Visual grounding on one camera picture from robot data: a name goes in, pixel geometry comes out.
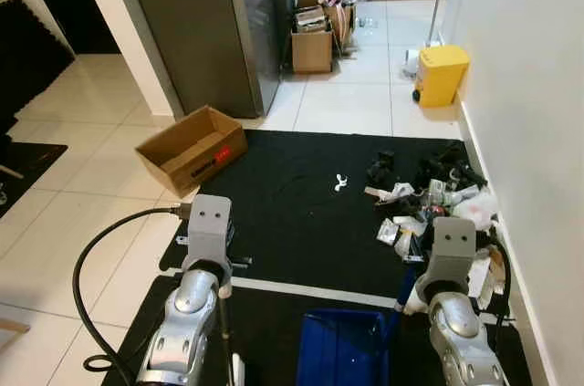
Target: pile of clutter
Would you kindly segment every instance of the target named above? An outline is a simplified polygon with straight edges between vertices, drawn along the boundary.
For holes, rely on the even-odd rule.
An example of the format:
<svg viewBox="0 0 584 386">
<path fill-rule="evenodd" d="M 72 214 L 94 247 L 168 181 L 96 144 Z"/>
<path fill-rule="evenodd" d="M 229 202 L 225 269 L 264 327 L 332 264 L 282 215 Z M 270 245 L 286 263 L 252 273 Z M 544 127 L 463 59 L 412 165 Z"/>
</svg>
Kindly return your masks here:
<svg viewBox="0 0 584 386">
<path fill-rule="evenodd" d="M 355 4 L 364 0 L 295 0 L 292 60 L 297 73 L 332 70 L 332 48 L 342 55 L 356 24 Z"/>
<path fill-rule="evenodd" d="M 374 205 L 386 214 L 377 239 L 393 246 L 404 263 L 427 262 L 433 243 L 433 219 L 455 216 L 473 221 L 477 239 L 493 234 L 497 205 L 487 181 L 473 171 L 460 144 L 422 159 L 413 183 L 388 184 L 393 178 L 395 154 L 383 151 L 367 170 L 370 186 L 365 193 L 375 197 Z M 505 272 L 502 257 L 490 248 L 477 254 L 469 283 L 469 296 L 478 307 L 487 308 L 493 293 L 501 295 Z"/>
</svg>

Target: mop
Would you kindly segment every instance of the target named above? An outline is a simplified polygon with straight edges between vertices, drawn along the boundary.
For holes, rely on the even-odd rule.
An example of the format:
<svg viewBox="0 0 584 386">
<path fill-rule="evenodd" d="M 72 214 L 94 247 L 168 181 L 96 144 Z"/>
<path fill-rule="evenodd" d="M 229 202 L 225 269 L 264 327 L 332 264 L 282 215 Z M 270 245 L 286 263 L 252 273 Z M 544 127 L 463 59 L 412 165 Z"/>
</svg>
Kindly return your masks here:
<svg viewBox="0 0 584 386">
<path fill-rule="evenodd" d="M 442 43 L 440 41 L 432 41 L 432 35 L 434 33 L 434 24 L 436 23 L 436 14 L 438 13 L 438 4 L 440 0 L 436 0 L 434 3 L 434 13 L 432 15 L 432 23 L 430 24 L 430 33 L 428 34 L 428 39 L 426 40 L 425 46 L 426 47 L 435 47 L 441 46 Z M 418 56 L 420 55 L 420 50 L 415 48 L 411 48 L 405 50 L 405 62 L 403 66 L 403 73 L 410 77 L 415 78 L 416 73 L 418 72 Z"/>
</svg>

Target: yellow trash bin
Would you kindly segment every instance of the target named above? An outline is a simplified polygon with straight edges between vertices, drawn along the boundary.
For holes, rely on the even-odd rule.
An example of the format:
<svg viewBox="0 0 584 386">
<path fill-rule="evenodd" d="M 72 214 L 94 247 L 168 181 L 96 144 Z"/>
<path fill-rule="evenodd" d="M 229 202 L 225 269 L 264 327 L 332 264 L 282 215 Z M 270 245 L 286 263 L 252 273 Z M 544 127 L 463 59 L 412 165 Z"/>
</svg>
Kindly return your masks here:
<svg viewBox="0 0 584 386">
<path fill-rule="evenodd" d="M 427 47 L 418 59 L 413 99 L 423 107 L 450 105 L 468 68 L 466 52 L 459 46 Z"/>
</svg>

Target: white tile floor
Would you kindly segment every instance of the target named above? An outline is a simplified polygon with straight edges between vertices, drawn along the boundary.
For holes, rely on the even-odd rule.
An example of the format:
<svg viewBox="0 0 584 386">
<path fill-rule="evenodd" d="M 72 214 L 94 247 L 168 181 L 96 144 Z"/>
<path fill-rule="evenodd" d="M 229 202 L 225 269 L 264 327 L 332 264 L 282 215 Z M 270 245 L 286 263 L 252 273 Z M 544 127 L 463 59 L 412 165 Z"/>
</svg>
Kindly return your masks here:
<svg viewBox="0 0 584 386">
<path fill-rule="evenodd" d="M 287 77 L 267 117 L 249 128 L 460 138 L 454 107 L 421 110 L 400 62 L 423 43 L 431 1 L 374 2 L 358 8 L 372 27 L 327 75 Z M 70 293 L 72 268 L 87 241 L 123 215 L 178 200 L 145 171 L 133 148 L 158 128 L 120 56 L 81 56 L 18 114 L 16 141 L 68 150 L 0 219 L 0 318 L 31 330 L 0 352 L 0 384 L 99 384 L 82 369 L 97 352 Z M 108 237 L 86 263 L 82 291 L 91 316 L 118 346 L 177 221 L 153 215 Z M 0 334 L 0 343 L 9 339 Z"/>
</svg>

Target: yellow bin lid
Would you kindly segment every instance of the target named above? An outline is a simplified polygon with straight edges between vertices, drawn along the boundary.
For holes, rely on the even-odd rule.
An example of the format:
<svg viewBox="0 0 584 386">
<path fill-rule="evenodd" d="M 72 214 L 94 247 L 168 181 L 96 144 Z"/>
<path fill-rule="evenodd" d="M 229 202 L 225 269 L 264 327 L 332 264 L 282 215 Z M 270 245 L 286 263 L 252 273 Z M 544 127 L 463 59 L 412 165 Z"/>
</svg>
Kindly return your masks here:
<svg viewBox="0 0 584 386">
<path fill-rule="evenodd" d="M 468 65 L 469 58 L 459 46 L 427 47 L 420 52 L 420 61 L 427 68 Z"/>
</svg>

